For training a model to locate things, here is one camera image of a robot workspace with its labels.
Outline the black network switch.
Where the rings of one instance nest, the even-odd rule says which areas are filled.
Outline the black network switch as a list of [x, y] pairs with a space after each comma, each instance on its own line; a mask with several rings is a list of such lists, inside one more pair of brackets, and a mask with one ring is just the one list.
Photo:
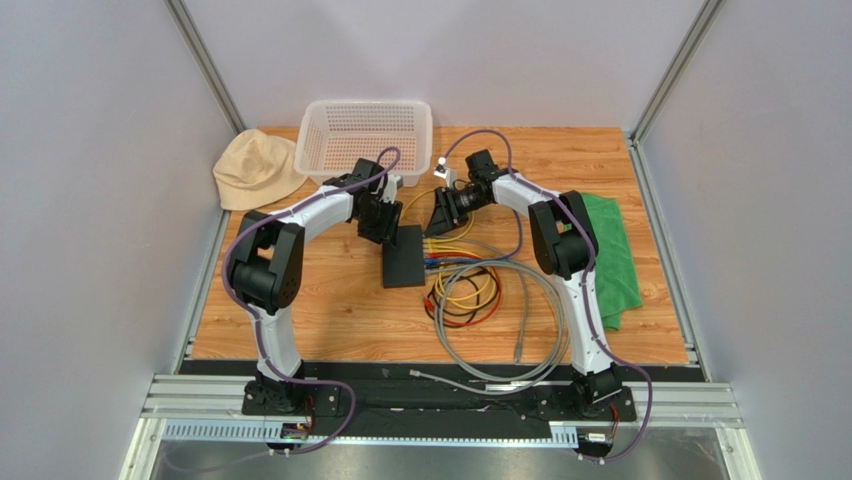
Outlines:
[[423, 231], [420, 225], [400, 226], [395, 242], [382, 246], [381, 277], [385, 289], [425, 285]]

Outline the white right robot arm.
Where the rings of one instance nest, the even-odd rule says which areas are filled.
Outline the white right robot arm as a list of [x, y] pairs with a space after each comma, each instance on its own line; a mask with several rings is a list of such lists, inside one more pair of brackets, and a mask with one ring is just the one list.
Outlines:
[[597, 240], [582, 196], [558, 193], [527, 180], [511, 168], [499, 168], [489, 151], [465, 160], [470, 183], [457, 188], [458, 174], [440, 158], [435, 176], [445, 186], [435, 191], [427, 228], [430, 236], [465, 225], [472, 212], [496, 204], [529, 220], [534, 256], [550, 276], [568, 322], [571, 365], [576, 371], [569, 396], [582, 418], [608, 413], [623, 390], [597, 301]]

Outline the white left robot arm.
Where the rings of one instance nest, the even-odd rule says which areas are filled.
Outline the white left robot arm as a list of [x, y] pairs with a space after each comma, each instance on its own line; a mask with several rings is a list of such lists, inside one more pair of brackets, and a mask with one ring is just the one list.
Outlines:
[[250, 211], [222, 264], [223, 284], [252, 323], [257, 372], [245, 389], [244, 412], [294, 414], [317, 380], [307, 380], [295, 342], [293, 303], [303, 279], [306, 245], [329, 228], [355, 222], [379, 245], [396, 240], [402, 204], [399, 178], [377, 161], [325, 181], [296, 204], [270, 214]]

